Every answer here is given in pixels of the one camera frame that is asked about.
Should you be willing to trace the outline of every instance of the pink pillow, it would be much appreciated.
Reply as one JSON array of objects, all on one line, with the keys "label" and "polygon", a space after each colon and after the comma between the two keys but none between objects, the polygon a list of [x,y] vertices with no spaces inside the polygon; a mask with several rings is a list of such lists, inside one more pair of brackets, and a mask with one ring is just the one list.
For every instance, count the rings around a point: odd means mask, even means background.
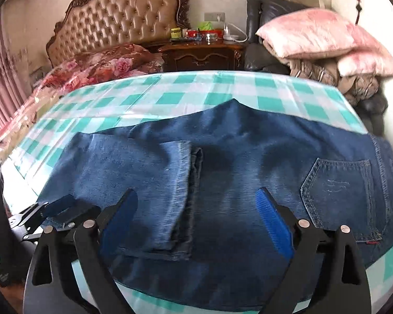
[{"label": "pink pillow", "polygon": [[303,9],[275,18],[256,32],[279,58],[332,58],[355,48],[374,48],[376,40],[339,14]]},{"label": "pink pillow", "polygon": [[393,57],[380,45],[380,50],[356,50],[338,59],[341,76],[372,73],[393,76]]}]

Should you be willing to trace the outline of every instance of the nightstand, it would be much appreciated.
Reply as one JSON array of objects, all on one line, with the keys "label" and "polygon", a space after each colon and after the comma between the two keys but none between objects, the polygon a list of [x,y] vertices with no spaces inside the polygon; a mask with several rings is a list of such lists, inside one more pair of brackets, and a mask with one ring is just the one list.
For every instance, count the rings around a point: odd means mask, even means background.
[{"label": "nightstand", "polygon": [[243,69],[245,45],[217,40],[172,42],[159,48],[165,61],[164,72]]}]

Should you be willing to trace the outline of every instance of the green and white checkered sheet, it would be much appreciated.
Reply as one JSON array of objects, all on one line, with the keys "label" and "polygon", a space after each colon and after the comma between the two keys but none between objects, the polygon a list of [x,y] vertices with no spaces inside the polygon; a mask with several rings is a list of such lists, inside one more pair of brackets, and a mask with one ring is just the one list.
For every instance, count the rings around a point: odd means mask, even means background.
[{"label": "green and white checkered sheet", "polygon": [[[237,99],[258,110],[295,115],[358,133],[367,130],[340,92],[310,80],[258,72],[202,71],[152,74],[71,92],[52,107],[9,156],[38,195],[76,132],[92,133],[177,117]],[[16,212],[29,204],[10,203]],[[368,269],[373,300],[393,285],[393,248]],[[137,314],[203,313],[122,287]]]}]

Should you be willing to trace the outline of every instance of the jar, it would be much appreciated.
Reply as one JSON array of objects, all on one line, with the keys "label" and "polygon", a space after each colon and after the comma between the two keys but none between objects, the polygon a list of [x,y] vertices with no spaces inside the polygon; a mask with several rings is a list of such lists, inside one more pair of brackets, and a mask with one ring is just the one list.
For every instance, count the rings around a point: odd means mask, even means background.
[{"label": "jar", "polygon": [[172,28],[171,29],[171,38],[172,39],[178,39],[180,37],[182,37],[181,29],[179,27],[178,28]]}]

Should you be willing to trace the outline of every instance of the floral blanket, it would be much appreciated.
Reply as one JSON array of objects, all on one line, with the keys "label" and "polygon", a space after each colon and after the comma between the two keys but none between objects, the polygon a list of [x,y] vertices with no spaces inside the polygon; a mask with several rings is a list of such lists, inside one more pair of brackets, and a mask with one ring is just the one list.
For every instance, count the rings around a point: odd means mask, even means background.
[{"label": "floral blanket", "polygon": [[160,54],[130,43],[97,53],[82,52],[54,68],[42,85],[63,88],[63,94],[86,85],[161,72]]},{"label": "floral blanket", "polygon": [[162,71],[160,53],[125,43],[97,53],[83,52],[51,70],[12,120],[0,131],[0,159],[4,161],[38,119],[62,96],[96,83]]}]

